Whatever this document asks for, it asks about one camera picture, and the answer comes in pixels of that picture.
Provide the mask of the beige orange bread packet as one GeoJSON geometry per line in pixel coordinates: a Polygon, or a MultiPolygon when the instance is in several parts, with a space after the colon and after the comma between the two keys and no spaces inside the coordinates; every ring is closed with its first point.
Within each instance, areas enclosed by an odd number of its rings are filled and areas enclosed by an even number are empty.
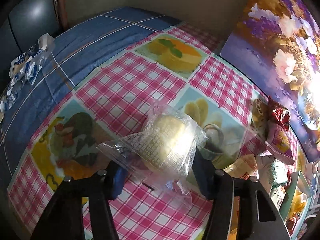
{"type": "Polygon", "coordinates": [[[255,176],[259,179],[258,166],[253,154],[241,156],[223,170],[233,178],[247,180],[250,176],[255,176]]]}

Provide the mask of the round bun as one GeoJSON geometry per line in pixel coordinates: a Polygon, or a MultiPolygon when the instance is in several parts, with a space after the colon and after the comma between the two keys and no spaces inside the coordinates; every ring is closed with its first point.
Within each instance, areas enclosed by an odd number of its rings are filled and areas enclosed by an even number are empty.
{"type": "Polygon", "coordinates": [[[189,205],[191,196],[185,180],[197,146],[207,139],[192,117],[155,101],[140,132],[102,142],[97,149],[149,187],[189,205]]]}

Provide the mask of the light green snack packet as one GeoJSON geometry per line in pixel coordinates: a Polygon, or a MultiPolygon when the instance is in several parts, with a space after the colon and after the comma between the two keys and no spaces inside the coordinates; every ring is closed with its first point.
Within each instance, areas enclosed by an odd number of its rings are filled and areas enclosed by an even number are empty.
{"type": "Polygon", "coordinates": [[[288,182],[287,166],[272,155],[256,157],[259,180],[268,194],[278,186],[285,186],[288,182]]]}

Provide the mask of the white cream calligraphy packet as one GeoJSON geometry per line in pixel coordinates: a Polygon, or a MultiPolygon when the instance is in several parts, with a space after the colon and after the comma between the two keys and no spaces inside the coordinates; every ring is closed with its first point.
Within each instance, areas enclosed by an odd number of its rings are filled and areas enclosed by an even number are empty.
{"type": "Polygon", "coordinates": [[[285,187],[283,185],[273,185],[271,187],[269,196],[272,200],[272,202],[274,203],[275,207],[277,208],[277,210],[280,209],[284,198],[285,198],[285,187]]]}

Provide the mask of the purple strawberry bread packet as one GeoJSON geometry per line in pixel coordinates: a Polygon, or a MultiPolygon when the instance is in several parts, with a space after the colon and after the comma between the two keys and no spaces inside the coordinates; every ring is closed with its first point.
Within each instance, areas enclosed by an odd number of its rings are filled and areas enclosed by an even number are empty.
{"type": "Polygon", "coordinates": [[[265,145],[268,152],[285,165],[293,165],[295,163],[288,132],[271,120],[267,122],[265,145]]]}

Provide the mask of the red shiny snack bag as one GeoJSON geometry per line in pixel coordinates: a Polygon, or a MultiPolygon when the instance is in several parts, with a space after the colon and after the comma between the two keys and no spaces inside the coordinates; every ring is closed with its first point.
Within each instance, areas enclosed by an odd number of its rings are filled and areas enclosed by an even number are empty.
{"type": "Polygon", "coordinates": [[[289,131],[290,111],[270,97],[268,98],[268,118],[285,129],[285,131],[289,131]]]}

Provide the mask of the teal white cardboard box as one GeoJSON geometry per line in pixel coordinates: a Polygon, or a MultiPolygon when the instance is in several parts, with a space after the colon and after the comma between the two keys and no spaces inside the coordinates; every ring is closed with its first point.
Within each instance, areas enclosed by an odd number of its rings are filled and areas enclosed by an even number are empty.
{"type": "Polygon", "coordinates": [[[285,197],[279,213],[288,230],[289,237],[295,238],[298,232],[298,223],[306,213],[306,206],[311,200],[311,190],[301,171],[290,174],[291,183],[285,187],[285,197]]]}

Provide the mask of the checkered fruit tablecloth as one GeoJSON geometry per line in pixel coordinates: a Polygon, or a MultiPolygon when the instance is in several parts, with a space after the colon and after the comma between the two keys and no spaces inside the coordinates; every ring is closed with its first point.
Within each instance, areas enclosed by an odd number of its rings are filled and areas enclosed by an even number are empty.
{"type": "Polygon", "coordinates": [[[187,23],[152,33],[94,68],[31,136],[10,183],[10,204],[32,232],[64,175],[85,178],[102,163],[99,142],[139,132],[155,101],[199,109],[221,124],[238,156],[263,149],[267,95],[214,54],[212,35],[187,23]]]}

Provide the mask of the white power strip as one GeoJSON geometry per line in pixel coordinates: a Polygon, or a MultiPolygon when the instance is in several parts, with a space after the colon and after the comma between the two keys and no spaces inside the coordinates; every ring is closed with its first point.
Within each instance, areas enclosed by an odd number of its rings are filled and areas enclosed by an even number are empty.
{"type": "Polygon", "coordinates": [[[305,165],[305,176],[309,180],[313,180],[319,173],[319,160],[317,162],[309,162],[305,165]]]}

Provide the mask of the blue bedsheet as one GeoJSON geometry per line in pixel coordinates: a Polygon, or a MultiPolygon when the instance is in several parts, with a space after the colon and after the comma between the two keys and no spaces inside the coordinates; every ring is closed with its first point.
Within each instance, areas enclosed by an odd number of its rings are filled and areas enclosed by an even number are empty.
{"type": "Polygon", "coordinates": [[[35,83],[26,83],[1,122],[1,187],[10,183],[31,139],[55,106],[94,68],[128,46],[180,20],[132,7],[86,20],[54,41],[35,83]]]}

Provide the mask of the crumpled blue white wrapper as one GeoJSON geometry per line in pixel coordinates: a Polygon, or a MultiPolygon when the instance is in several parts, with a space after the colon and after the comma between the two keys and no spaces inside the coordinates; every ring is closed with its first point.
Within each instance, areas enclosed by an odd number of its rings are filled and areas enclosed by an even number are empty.
{"type": "Polygon", "coordinates": [[[43,34],[27,51],[11,62],[10,82],[1,96],[1,112],[11,109],[21,94],[25,84],[33,85],[54,49],[54,40],[49,34],[43,34]]]}

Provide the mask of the flower vase painting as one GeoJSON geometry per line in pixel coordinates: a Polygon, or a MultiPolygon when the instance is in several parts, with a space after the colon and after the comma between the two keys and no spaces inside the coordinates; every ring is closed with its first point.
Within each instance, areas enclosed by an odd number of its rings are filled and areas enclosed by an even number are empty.
{"type": "Polygon", "coordinates": [[[220,55],[289,109],[310,161],[319,159],[319,26],[302,0],[248,0],[220,55]]]}

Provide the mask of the dark blue chair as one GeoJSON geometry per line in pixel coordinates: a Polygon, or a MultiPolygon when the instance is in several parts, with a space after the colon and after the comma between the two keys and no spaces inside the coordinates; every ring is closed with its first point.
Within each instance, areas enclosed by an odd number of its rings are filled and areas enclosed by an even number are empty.
{"type": "Polygon", "coordinates": [[[1,20],[1,79],[9,78],[11,61],[43,34],[60,29],[57,0],[21,0],[1,20]]]}

